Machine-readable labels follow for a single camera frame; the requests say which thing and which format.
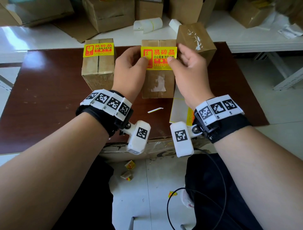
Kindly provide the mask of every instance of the brown wooden table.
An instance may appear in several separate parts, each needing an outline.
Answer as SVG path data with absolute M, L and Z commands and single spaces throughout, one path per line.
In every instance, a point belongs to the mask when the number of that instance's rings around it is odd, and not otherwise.
M 244 75 L 224 42 L 216 42 L 216 54 L 208 67 L 216 96 L 229 94 L 254 126 L 268 121 Z M 128 47 L 116 47 L 117 56 Z M 79 103 L 91 90 L 81 76 L 83 49 L 29 51 L 0 119 L 0 154 L 21 152 L 53 133 L 75 117 Z M 151 125 L 149 138 L 171 136 L 169 118 L 172 98 L 142 99 L 132 108 L 130 122 Z M 162 107 L 153 113 L 148 111 Z M 124 142 L 118 132 L 109 142 Z

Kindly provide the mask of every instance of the person's left hand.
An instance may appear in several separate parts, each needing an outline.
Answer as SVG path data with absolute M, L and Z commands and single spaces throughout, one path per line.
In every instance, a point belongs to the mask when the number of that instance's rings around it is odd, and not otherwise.
M 140 58 L 133 66 L 135 58 L 141 54 L 141 46 L 127 49 L 116 59 L 112 90 L 121 93 L 131 103 L 138 96 L 146 74 L 147 58 Z

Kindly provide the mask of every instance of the black pants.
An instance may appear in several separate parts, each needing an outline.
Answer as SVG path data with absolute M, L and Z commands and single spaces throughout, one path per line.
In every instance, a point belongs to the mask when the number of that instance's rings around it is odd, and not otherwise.
M 216 229 L 262 230 L 240 195 L 227 167 L 218 154 L 211 154 L 224 176 L 227 187 L 226 210 Z M 97 157 L 81 186 L 52 229 L 106 229 L 112 225 L 113 195 L 109 190 L 109 179 L 113 168 Z M 222 178 L 214 163 L 205 154 L 188 158 L 185 186 L 198 190 L 213 199 L 221 207 L 224 204 Z M 222 210 L 204 196 L 188 191 L 195 203 L 196 226 L 198 229 L 213 229 Z

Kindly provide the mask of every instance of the hand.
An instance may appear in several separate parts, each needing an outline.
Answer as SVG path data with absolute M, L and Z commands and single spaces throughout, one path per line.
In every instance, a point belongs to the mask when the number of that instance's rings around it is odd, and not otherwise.
M 141 91 L 148 65 L 147 58 L 140 58 L 133 66 L 136 56 L 140 54 L 141 46 L 134 46 L 116 59 L 112 90 L 121 93 L 131 103 Z
M 195 110 L 202 102 L 215 97 L 209 87 L 206 60 L 180 43 L 178 49 L 181 52 L 178 57 L 184 64 L 172 57 L 167 62 L 174 71 L 178 89 L 186 104 Z

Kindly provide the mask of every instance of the paper roll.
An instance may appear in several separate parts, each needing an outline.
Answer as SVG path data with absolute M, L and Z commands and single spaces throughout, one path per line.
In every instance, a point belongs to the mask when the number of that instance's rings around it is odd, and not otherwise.
M 176 32 L 178 33 L 179 25 L 182 25 L 177 19 L 172 19 L 169 22 L 169 26 Z
M 144 19 L 134 22 L 134 30 L 143 30 L 143 33 L 148 33 L 154 31 L 156 29 L 160 29 L 163 27 L 163 22 L 161 18 L 154 19 Z

